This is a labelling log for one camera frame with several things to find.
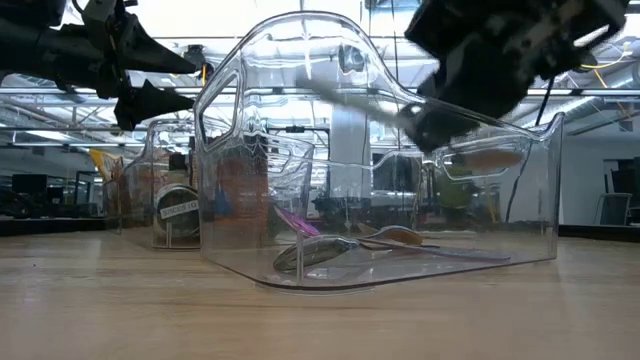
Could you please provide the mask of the clear plastic storage bin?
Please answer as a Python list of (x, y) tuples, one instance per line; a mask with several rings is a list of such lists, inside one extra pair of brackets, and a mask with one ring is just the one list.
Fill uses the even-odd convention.
[[(153, 238), (153, 216), (154, 216), (154, 198), (156, 193), (169, 183), (167, 180), (169, 156), (171, 153), (182, 153), (187, 157), (187, 164), (189, 167), (189, 184), (188, 186), (194, 188), (197, 193), (195, 165), (194, 165), (194, 152), (195, 152), (195, 126), (190, 120), (153, 120), (147, 126), (147, 131), (144, 137), (139, 143), (132, 142), (125, 145), (127, 150), (132, 150), (134, 156), (126, 158), (123, 161), (123, 169), (134, 162), (142, 163), (148, 162), (151, 167), (152, 173), (152, 190), (151, 190), (151, 205), (152, 205), (152, 223), (148, 227), (129, 228), (124, 229), (122, 227), (121, 214), (118, 216), (108, 217), (107, 226), (113, 229), (118, 235), (124, 237), (126, 240), (143, 245), (149, 248), (155, 248), (152, 246)], [(118, 185), (119, 194), (119, 181), (111, 180)], [(162, 250), (197, 250), (197, 249), (164, 249)]]
[[(363, 72), (343, 73), (338, 49), (358, 48)], [(338, 292), (449, 273), (552, 259), (557, 253), (562, 136), (536, 141), (515, 125), (481, 116), (454, 138), (460, 152), (495, 148), (521, 161), (489, 171), (452, 163), (440, 148), (425, 155), (404, 131), (360, 111), (325, 102), (296, 79), (329, 82), (391, 113), (425, 99), (392, 75), (374, 43), (351, 19), (326, 11), (272, 16), (248, 31), (219, 65), (195, 108), (200, 242), (209, 261), (259, 284), (291, 291)], [(267, 139), (267, 237), (242, 238), (214, 222), (221, 152), (243, 135)], [(284, 224), (274, 206), (320, 231), (355, 239), (336, 258), (279, 272), (273, 261), (307, 239)], [(507, 261), (435, 256), (408, 249), (374, 250), (357, 224), (399, 225), (430, 237), (425, 244), (508, 255)]]

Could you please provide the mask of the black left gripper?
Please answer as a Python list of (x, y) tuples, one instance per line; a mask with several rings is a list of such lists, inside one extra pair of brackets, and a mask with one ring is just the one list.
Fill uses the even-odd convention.
[(189, 110), (194, 100), (154, 87), (125, 86), (125, 68), (155, 73), (190, 74), (196, 65), (150, 37), (136, 15), (125, 13), (124, 0), (68, 0), (82, 24), (64, 25), (84, 46), (83, 57), (95, 73), (92, 85), (98, 97), (116, 98), (114, 115), (121, 130), (133, 131), (144, 120)]

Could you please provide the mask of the dark background desks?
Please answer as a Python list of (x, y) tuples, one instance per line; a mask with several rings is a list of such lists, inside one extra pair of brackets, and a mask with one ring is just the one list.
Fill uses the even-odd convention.
[(0, 175), (0, 216), (14, 219), (108, 218), (118, 216), (118, 185), (97, 171), (70, 177), (16, 173)]

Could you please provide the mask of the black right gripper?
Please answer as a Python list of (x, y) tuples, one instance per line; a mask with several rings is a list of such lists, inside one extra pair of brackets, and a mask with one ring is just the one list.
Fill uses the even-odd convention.
[(422, 0), (405, 38), (439, 61), (418, 87), (427, 97), (399, 110), (405, 133), (425, 154), (499, 119), (526, 96), (534, 74), (508, 43), (537, 24), (558, 0)]

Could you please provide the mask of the black ceiling device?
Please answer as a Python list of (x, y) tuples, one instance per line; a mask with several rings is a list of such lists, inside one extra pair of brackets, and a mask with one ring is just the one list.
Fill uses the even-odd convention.
[(341, 71), (345, 74), (363, 72), (366, 65), (366, 57), (358, 48), (342, 44), (338, 49), (338, 63)]
[(182, 56), (196, 66), (195, 78), (205, 86), (215, 74), (215, 66), (207, 59), (204, 46), (200, 44), (188, 45)]

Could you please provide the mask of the silver ventilation duct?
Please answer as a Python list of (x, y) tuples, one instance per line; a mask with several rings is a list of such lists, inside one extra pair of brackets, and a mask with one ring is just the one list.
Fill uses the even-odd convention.
[(573, 100), (548, 100), (522, 113), (513, 113), (512, 125), (532, 133), (536, 141), (549, 140), (556, 134), (562, 136), (564, 126), (569, 125), (569, 135), (576, 136), (607, 127), (616, 126), (626, 116), (615, 107), (616, 102), (606, 102), (603, 96), (578, 96)]
[(7, 75), (2, 79), (0, 100), (35, 107), (59, 105), (62, 102), (52, 81), (20, 74)]

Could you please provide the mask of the grey chair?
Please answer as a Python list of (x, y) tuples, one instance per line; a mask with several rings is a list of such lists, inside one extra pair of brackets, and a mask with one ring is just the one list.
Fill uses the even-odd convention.
[(630, 193), (606, 193), (599, 197), (594, 223), (600, 226), (625, 226), (629, 212)]

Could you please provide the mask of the grey ceiling beam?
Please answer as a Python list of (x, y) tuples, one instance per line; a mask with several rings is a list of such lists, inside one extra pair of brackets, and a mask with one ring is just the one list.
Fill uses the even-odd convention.
[[(200, 87), (167, 87), (163, 91), (175, 93), (184, 96), (198, 95), (202, 88)], [(309, 93), (309, 89), (301, 88), (259, 88), (258, 91), (264, 94), (303, 94)], [(556, 89), (551, 90), (552, 96), (608, 96), (615, 92), (613, 88), (604, 89)], [(96, 91), (90, 88), (72, 88), (71, 92), (65, 92), (55, 87), (0, 87), (0, 95), (87, 95), (95, 96)]]

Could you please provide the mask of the yellow-green white snack packet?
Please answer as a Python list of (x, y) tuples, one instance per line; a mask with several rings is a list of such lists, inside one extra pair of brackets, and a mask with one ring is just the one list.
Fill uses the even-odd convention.
[(119, 179), (123, 169), (121, 156), (97, 149), (90, 149), (89, 156), (105, 182)]

